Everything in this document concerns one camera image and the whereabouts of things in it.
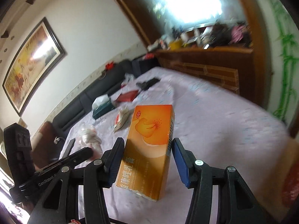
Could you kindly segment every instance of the picture frame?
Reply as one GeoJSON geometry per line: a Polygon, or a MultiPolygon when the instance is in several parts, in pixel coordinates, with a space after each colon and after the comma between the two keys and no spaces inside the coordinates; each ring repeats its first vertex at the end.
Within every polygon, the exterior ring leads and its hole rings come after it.
{"type": "Polygon", "coordinates": [[[64,55],[64,49],[44,17],[20,46],[2,84],[19,116],[41,82],[64,55]]]}

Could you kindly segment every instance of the barcode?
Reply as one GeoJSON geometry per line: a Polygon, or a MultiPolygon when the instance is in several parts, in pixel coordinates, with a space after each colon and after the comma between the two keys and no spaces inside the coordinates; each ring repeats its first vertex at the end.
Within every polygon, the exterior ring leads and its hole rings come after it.
{"type": "Polygon", "coordinates": [[[172,142],[172,137],[173,137],[173,125],[174,125],[174,119],[171,118],[169,139],[168,139],[168,146],[167,146],[167,156],[170,156],[170,153],[171,153],[171,142],[172,142]]]}

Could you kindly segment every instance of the metal screw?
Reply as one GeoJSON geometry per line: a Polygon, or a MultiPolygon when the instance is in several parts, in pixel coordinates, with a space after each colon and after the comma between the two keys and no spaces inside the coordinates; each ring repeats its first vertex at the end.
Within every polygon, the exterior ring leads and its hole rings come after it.
{"type": "Polygon", "coordinates": [[[102,160],[101,159],[94,160],[94,165],[101,165],[101,164],[102,164],[102,160]]]}
{"type": "Polygon", "coordinates": [[[202,160],[196,160],[196,161],[195,161],[195,164],[196,164],[197,166],[201,166],[201,165],[204,164],[204,162],[203,162],[202,160]]]}
{"type": "Polygon", "coordinates": [[[234,171],[236,171],[236,169],[233,167],[233,166],[229,166],[228,168],[227,168],[227,170],[228,171],[230,171],[230,172],[234,172],[234,171]]]}
{"type": "Polygon", "coordinates": [[[67,171],[69,171],[70,168],[68,166],[64,166],[62,169],[61,169],[61,172],[63,173],[66,173],[67,171]]]}

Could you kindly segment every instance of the black robotic device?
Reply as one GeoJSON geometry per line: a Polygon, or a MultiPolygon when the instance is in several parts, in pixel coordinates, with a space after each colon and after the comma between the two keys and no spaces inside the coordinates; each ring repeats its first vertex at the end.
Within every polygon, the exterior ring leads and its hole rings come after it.
{"type": "MultiPolygon", "coordinates": [[[[74,169],[92,156],[89,148],[83,148],[36,173],[30,158],[31,144],[26,129],[17,124],[9,126],[4,130],[4,142],[15,181],[10,193],[16,203],[26,200],[35,205],[28,224],[124,224],[109,218],[103,193],[103,188],[110,188],[116,181],[124,153],[122,138],[118,138],[101,159],[90,162],[86,167],[74,169]],[[85,218],[80,220],[79,185],[84,186],[85,210],[85,218]]],[[[74,140],[69,143],[68,153],[73,145],[74,140]]],[[[213,185],[219,186],[217,224],[266,223],[261,207],[234,167],[210,167],[196,159],[191,151],[185,150],[178,138],[172,141],[172,153],[181,181],[187,188],[194,188],[186,224],[209,223],[213,185]]]]}

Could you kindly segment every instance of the tissue box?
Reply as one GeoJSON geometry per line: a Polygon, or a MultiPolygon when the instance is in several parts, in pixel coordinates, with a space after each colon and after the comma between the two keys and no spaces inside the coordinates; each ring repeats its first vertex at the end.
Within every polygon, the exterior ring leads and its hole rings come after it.
{"type": "Polygon", "coordinates": [[[174,111],[172,105],[136,106],[116,185],[157,201],[168,175],[174,111]]]}
{"type": "Polygon", "coordinates": [[[108,102],[100,105],[92,112],[92,117],[94,119],[98,119],[99,117],[103,116],[104,114],[108,113],[109,111],[115,109],[114,105],[111,103],[111,100],[108,102]]]}

